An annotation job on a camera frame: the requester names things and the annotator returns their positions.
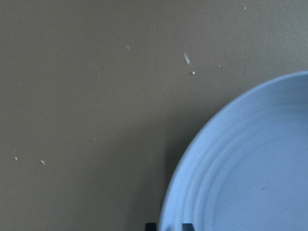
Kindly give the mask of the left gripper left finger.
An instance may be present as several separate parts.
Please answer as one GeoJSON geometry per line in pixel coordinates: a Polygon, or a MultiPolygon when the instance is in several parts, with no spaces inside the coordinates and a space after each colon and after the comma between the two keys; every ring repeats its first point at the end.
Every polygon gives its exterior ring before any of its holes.
{"type": "Polygon", "coordinates": [[[156,223],[146,223],[145,231],[156,231],[156,223]]]}

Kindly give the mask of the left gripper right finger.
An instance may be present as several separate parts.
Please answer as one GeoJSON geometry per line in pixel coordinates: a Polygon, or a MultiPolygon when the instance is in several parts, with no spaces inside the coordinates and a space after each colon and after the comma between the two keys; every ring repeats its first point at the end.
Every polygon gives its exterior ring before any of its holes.
{"type": "Polygon", "coordinates": [[[182,223],[182,231],[194,231],[192,223],[182,223]]]}

